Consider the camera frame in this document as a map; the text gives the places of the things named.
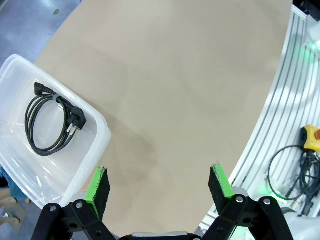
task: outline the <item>beige tabletop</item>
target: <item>beige tabletop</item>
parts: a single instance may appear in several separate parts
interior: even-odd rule
[[[36,64],[106,118],[104,223],[193,232],[230,175],[280,61],[289,0],[84,0]]]

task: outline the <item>metal frame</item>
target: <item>metal frame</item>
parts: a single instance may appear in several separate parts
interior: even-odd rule
[[[247,190],[253,199],[266,188],[267,169],[273,154],[282,147],[297,144],[301,127],[320,125],[320,59],[305,44],[308,17],[292,6],[290,22],[277,73],[266,99],[260,118],[244,149],[229,182],[233,187]],[[271,168],[271,177],[281,187],[286,187],[298,162],[297,149],[285,151]],[[320,210],[320,196],[313,199],[310,217]],[[287,206],[300,210],[301,204]],[[199,227],[205,233],[218,212],[213,205]]]

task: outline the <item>transparent plastic bin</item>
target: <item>transparent plastic bin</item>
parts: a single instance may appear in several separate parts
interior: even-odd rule
[[[72,141],[50,156],[39,156],[25,132],[25,114],[35,97],[34,83],[53,89],[81,108],[87,119]],[[104,153],[111,131],[105,118],[52,76],[21,56],[10,56],[0,68],[0,164],[19,188],[40,208],[48,203],[66,206],[81,190]],[[34,125],[34,141],[48,147],[58,138],[64,112],[47,102]]]

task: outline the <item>blue floor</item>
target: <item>blue floor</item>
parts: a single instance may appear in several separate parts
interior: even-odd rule
[[[51,37],[81,0],[0,0],[0,66],[12,54],[34,62]],[[29,240],[41,210],[20,203],[27,211],[19,233],[5,223],[0,226],[1,240]],[[87,239],[82,233],[74,240]]]

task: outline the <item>plastic container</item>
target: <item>plastic container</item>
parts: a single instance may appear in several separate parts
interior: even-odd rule
[[[87,119],[72,141],[50,156],[31,149],[25,132],[25,114],[39,82],[81,108]],[[104,153],[111,131],[105,118],[52,76],[21,56],[10,56],[0,69],[0,164],[20,189],[40,208],[48,203],[66,206],[80,191]],[[55,142],[63,126],[64,113],[49,101],[34,125],[39,147]]]

